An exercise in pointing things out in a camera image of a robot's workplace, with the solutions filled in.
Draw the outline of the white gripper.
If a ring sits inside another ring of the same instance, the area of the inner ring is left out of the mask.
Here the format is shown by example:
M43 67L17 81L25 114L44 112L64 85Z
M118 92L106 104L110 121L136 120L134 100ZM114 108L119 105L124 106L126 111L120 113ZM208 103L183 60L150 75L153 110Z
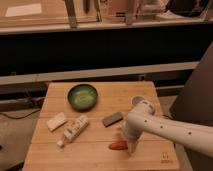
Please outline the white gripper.
M127 141L128 153L132 155L138 145L138 139L142 134L143 124L126 120L123 124L123 134Z

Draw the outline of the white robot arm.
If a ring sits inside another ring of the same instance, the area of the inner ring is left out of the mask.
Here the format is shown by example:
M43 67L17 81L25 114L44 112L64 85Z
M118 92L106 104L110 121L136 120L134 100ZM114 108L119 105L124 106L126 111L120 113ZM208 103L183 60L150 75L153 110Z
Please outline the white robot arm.
M213 127L164 119L154 112L149 101L141 100L127 114L122 131L130 147L135 149L134 143L145 131L213 157Z

